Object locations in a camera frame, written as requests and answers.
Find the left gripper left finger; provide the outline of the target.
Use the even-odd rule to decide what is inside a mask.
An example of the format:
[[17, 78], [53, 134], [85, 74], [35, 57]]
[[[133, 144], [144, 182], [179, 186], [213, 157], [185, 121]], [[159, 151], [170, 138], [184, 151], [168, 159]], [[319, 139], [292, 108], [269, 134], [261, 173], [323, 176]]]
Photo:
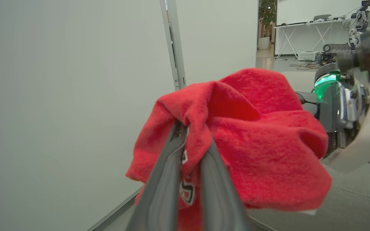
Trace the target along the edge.
[[125, 231], [177, 231], [186, 127], [176, 121]]

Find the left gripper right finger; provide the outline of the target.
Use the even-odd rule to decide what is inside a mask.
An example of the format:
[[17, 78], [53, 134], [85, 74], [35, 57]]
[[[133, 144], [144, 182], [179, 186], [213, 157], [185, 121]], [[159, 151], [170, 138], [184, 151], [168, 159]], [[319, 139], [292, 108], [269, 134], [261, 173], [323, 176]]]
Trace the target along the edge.
[[245, 207], [213, 138], [200, 162], [203, 231], [252, 231]]

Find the red and white jacket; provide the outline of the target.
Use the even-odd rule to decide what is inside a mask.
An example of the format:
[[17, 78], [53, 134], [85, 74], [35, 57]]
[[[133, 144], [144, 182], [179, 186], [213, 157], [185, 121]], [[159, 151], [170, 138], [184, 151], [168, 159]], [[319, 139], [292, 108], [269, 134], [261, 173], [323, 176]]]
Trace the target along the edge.
[[160, 97], [126, 177], [147, 183], [176, 119], [188, 129], [179, 231], [202, 231], [199, 163], [211, 139], [247, 209], [316, 210], [330, 190], [328, 136], [278, 72], [248, 68]]

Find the robot joint with green light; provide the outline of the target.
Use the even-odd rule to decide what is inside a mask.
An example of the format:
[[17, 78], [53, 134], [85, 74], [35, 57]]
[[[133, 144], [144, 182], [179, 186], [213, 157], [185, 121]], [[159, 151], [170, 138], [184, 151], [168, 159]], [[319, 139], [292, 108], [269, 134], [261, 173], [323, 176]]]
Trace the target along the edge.
[[321, 67], [315, 74], [314, 87], [312, 92], [317, 95], [318, 102], [321, 102], [326, 89], [336, 81], [342, 81], [340, 69], [337, 63], [329, 63]]

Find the white box on floor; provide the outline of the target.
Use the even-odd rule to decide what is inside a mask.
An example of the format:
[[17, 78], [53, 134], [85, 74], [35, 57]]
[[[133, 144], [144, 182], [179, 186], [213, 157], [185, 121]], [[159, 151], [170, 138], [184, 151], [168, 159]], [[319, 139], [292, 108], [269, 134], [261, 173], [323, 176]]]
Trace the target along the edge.
[[314, 62], [318, 60], [319, 55], [320, 55], [320, 52], [304, 51], [304, 52], [298, 53], [297, 59], [299, 61], [311, 60], [311, 62]]

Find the black electronics unit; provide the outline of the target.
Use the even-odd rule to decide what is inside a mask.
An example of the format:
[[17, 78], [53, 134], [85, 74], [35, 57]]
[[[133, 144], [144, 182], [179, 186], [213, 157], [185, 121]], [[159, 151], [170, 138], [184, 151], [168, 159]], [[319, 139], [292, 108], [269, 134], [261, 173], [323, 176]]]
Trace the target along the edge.
[[333, 52], [320, 52], [317, 57], [317, 63], [320, 66], [324, 66], [330, 63], [336, 63], [337, 55], [337, 53]]

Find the white trestle table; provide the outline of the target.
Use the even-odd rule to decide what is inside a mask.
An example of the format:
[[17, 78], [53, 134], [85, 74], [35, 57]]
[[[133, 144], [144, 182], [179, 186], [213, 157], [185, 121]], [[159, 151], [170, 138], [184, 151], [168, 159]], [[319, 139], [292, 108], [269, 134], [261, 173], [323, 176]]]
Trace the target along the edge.
[[299, 52], [322, 52], [325, 44], [346, 44], [350, 17], [345, 20], [307, 22], [305, 25], [274, 27], [274, 57], [297, 56]]

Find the flat black bar on table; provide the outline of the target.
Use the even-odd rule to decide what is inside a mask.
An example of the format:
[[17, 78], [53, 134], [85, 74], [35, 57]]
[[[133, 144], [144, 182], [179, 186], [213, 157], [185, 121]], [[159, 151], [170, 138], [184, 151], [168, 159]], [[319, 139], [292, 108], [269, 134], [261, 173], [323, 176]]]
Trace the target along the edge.
[[290, 23], [290, 24], [286, 24], [286, 23], [282, 23], [281, 25], [276, 25], [276, 27], [289, 27], [289, 26], [297, 26], [297, 25], [305, 25], [307, 24], [307, 22], [296, 22], [296, 23]]

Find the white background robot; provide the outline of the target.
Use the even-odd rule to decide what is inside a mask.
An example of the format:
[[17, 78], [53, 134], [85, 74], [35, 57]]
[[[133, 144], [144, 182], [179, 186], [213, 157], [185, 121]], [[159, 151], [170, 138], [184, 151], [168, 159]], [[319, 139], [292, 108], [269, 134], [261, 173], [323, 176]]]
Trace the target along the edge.
[[323, 51], [341, 54], [355, 52], [356, 48], [360, 46], [361, 35], [366, 32], [370, 22], [370, 11], [367, 10], [369, 6], [370, 0], [364, 0], [361, 2], [358, 11], [351, 15], [347, 29], [348, 42], [346, 44], [325, 44]]

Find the green potted plant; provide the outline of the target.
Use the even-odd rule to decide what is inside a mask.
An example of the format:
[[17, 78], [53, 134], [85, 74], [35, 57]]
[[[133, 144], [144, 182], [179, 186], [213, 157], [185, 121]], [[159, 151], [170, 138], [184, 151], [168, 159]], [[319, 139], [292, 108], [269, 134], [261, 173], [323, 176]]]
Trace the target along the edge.
[[260, 38], [270, 36], [272, 24], [276, 22], [277, 0], [259, 0]]

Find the grey partition floor rail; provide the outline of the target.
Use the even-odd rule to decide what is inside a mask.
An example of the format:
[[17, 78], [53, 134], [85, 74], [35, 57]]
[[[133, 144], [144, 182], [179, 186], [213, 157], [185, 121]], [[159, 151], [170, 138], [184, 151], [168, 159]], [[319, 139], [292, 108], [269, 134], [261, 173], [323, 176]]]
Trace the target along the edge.
[[98, 231], [100, 228], [102, 228], [105, 224], [107, 224], [107, 221], [109, 219], [117, 219], [119, 216], [121, 216], [123, 213], [126, 212], [134, 203], [135, 198], [141, 191], [142, 187], [140, 187], [138, 190], [136, 190], [133, 194], [128, 196], [122, 203], [120, 203], [116, 208], [114, 208], [111, 212], [109, 212], [105, 217], [101, 218], [100, 221], [95, 223], [91, 228], [89, 228], [87, 231]]

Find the grey partition post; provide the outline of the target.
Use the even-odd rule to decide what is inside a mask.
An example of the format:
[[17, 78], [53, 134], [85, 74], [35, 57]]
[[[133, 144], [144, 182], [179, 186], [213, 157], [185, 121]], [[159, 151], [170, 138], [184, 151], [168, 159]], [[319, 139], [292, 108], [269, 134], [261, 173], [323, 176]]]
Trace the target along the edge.
[[177, 0], [159, 0], [163, 14], [163, 26], [168, 44], [175, 91], [187, 86], [184, 57], [181, 44]]

